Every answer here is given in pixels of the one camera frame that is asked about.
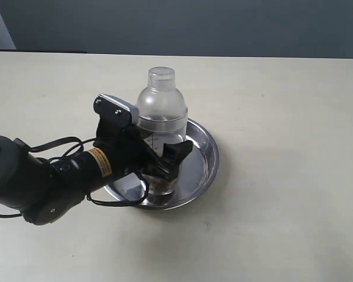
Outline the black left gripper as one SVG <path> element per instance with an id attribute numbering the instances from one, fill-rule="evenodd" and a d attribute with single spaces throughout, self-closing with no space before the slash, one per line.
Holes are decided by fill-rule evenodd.
<path id="1" fill-rule="evenodd" d="M 96 179 L 120 179 L 132 172 L 174 180 L 179 167 L 192 152 L 193 142 L 164 143 L 162 156 L 140 138 L 134 125 L 120 127 L 100 119 L 92 147 L 92 175 Z"/>

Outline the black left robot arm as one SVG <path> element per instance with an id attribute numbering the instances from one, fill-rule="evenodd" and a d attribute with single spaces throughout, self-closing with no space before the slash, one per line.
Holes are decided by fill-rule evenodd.
<path id="1" fill-rule="evenodd" d="M 91 194 L 134 174 L 144 182 L 150 174 L 173 181 L 192 152 L 189 140 L 165 144 L 156 154 L 134 125 L 117 126 L 100 120 L 93 147 L 84 149 L 77 137 L 64 137 L 37 147 L 0 136 L 0 204 L 16 217 L 41 226 L 90 200 Z"/>

